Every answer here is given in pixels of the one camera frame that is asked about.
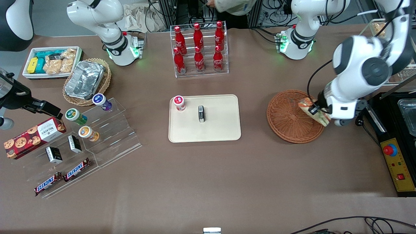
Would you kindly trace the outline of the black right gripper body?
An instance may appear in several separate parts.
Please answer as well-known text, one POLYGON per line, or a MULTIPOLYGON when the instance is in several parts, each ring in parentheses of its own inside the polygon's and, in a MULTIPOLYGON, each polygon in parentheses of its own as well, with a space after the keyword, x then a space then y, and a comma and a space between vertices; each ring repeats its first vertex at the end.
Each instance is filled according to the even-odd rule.
POLYGON ((0 107, 8 110, 23 109, 32 113, 44 113, 40 109, 43 102, 34 99, 31 90, 20 82, 1 76, 0 107))

